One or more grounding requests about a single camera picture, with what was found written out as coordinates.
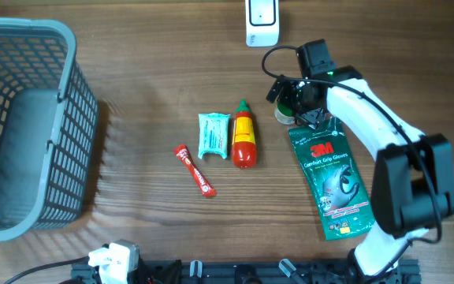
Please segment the mint green tissue packet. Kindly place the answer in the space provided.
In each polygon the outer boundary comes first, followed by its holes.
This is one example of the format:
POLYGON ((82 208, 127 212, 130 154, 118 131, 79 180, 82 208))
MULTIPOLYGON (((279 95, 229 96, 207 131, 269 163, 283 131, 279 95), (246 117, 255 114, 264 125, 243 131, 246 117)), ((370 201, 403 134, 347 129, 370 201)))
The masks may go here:
POLYGON ((203 159, 205 154, 220 155, 223 159, 227 159, 229 119, 229 114, 199 114, 198 157, 200 159, 203 159))

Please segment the green-lid spice jar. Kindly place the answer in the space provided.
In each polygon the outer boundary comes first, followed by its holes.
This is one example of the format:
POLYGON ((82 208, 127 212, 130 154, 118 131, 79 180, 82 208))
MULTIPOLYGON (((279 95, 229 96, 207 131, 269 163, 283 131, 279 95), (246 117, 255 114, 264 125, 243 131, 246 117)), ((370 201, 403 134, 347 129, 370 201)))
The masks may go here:
POLYGON ((283 125, 292 125, 296 121, 293 111, 282 103, 277 103, 275 106, 274 116, 283 125))

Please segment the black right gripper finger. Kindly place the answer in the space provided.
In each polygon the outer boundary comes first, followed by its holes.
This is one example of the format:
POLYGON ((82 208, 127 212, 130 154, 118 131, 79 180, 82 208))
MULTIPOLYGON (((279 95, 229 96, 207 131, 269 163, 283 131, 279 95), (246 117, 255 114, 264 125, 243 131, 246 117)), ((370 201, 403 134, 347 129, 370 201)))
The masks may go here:
POLYGON ((286 77, 283 75, 277 76, 269 92, 267 93, 266 100, 270 103, 274 103, 279 95, 285 91, 285 89, 286 77))
POLYGON ((297 114, 297 125, 303 125, 317 129, 325 121, 326 113, 322 108, 309 110, 303 114, 297 114))

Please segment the red chili sauce bottle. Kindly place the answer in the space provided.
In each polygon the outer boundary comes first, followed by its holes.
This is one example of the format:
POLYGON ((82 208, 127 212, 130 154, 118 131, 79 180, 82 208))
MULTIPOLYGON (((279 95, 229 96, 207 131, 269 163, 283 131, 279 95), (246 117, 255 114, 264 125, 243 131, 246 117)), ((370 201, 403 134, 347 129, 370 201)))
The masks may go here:
POLYGON ((232 160, 235 167, 250 168, 256 164, 257 148, 254 122, 247 102, 242 99, 236 109, 232 139, 232 160))

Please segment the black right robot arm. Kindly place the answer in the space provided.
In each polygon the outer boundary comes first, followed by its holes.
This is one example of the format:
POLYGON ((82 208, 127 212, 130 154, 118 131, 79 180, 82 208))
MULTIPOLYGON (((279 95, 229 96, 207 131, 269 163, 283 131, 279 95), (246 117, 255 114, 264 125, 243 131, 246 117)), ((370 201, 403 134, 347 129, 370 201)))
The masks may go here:
POLYGON ((300 76, 275 75, 267 99, 289 125, 326 239, 362 238, 345 260, 315 262, 309 278, 405 280, 401 256, 454 214, 452 145, 399 118, 354 67, 335 65, 324 40, 295 52, 300 76))

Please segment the red Nescafe coffee stick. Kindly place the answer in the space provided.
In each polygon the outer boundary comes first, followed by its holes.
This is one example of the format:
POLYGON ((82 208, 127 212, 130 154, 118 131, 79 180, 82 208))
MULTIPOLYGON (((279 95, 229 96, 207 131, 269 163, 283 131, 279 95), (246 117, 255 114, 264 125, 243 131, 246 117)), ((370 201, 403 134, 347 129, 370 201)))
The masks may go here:
POLYGON ((195 183, 198 185, 201 194, 206 198, 215 197, 217 195, 216 190, 194 164, 187 146, 184 144, 179 145, 173 149, 173 152, 175 156, 187 167, 195 183))

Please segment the green 3M gloves packet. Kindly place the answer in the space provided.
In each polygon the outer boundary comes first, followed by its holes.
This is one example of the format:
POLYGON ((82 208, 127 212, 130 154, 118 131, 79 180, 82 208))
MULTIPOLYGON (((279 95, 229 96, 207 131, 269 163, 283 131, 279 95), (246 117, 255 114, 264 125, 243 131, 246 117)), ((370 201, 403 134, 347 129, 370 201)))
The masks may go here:
POLYGON ((327 241, 370 231, 374 215, 343 125, 337 118, 317 129, 288 131, 291 145, 314 197, 327 241))

